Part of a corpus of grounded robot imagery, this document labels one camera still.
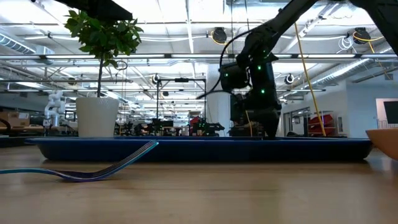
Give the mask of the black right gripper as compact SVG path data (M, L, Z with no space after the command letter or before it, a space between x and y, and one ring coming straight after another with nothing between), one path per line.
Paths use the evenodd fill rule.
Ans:
M245 108L255 112L262 120L259 124L263 128L263 136L269 139L276 137L281 110L272 68L272 63L276 60L278 58L274 54L252 60L248 67L251 89L245 100Z

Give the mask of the white plant pot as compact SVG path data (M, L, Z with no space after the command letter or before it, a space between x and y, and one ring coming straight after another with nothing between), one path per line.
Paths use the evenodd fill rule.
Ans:
M76 114L80 138L114 136L119 101L113 98L77 98Z

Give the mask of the blue plastic tray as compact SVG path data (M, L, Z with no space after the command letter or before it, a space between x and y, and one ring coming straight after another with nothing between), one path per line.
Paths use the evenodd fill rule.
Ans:
M274 139L251 137L131 136L113 138L30 138L53 161L120 161L150 141L158 145L142 162L241 163L270 161L361 161L373 147L360 138Z

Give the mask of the cardboard box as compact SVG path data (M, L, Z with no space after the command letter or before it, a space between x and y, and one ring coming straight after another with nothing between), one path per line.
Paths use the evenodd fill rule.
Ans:
M0 112L0 118L7 121L11 127L25 127L30 125L29 113L3 111Z

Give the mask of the iridescent blue fork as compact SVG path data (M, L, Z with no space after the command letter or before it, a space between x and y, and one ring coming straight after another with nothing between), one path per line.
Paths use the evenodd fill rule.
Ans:
M65 180L72 182L94 182L103 180L120 170L126 168L127 166L135 163L142 156L146 155L153 148L159 145L158 141L150 141L136 150L134 153L125 157L123 160L95 172L77 172L69 170L52 170L44 168L21 168L21 169L3 169L0 170L0 174L16 174L16 173L36 173L36 174L48 174L61 177Z

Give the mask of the black frame rig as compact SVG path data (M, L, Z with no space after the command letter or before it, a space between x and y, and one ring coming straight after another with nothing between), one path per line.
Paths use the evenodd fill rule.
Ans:
M172 89L165 89L164 87L166 87L170 82L174 82L174 83L189 83L189 82L193 82L194 84L196 84L199 89L194 88L192 90L192 92L197 92L197 91L201 91L202 93L207 93L206 90L206 79L202 78L202 79L197 79L197 78L158 78L157 83L156 83L156 118L154 118L152 120L153 124L156 124L158 127L162 128L162 121L159 119L159 94L162 91L172 91L172 92L183 92L186 91L188 92L188 89L184 89L184 88L180 88L180 89L176 89L176 90L172 90ZM206 98L203 100L203 109L201 111L192 111L189 110L188 111L188 127L190 127L190 120L191 118L194 118L196 116L201 116L201 114L203 113L203 118L206 119Z

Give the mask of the red and black machine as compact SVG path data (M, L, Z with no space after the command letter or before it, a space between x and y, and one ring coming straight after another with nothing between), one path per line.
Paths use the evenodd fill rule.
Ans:
M220 123L208 123L205 118L198 116L190 120L189 124L190 136L219 136L217 131L224 131L224 127Z

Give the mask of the black flat screen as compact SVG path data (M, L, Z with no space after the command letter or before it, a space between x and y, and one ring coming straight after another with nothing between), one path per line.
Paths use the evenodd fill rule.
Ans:
M385 101L384 109L387 122L389 124L398 124L398 101Z

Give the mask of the black computer case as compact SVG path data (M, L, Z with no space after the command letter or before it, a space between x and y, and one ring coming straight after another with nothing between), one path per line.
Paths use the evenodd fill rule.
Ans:
M243 109L243 104L240 100L243 99L242 94L231 95L231 110L230 121L232 127L229 130L229 135L232 137L251 137L252 129L251 123L248 121L246 111Z

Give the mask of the green leafy plant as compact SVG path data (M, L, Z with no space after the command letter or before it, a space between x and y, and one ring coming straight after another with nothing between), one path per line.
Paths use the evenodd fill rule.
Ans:
M119 54L136 53L142 43L140 35L144 30L137 26L137 19L112 21L91 17L85 11L70 10L66 15L65 28L81 44L80 51L94 56L99 61L96 96L101 96L103 69L107 66L118 68Z

